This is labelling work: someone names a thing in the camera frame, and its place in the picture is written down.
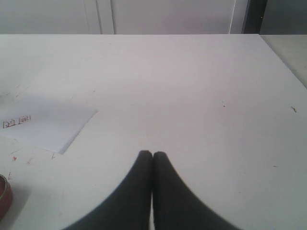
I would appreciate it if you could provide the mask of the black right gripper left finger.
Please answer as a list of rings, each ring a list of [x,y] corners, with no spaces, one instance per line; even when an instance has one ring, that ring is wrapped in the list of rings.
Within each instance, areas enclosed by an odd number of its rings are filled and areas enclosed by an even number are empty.
[[[67,230],[148,230],[153,183],[153,155],[139,152],[118,187],[94,210]]]

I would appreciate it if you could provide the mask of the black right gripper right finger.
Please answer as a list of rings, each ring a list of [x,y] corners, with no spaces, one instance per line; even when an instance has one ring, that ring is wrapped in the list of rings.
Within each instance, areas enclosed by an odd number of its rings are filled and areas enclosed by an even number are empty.
[[[237,230],[202,203],[164,152],[153,155],[153,221],[156,230]]]

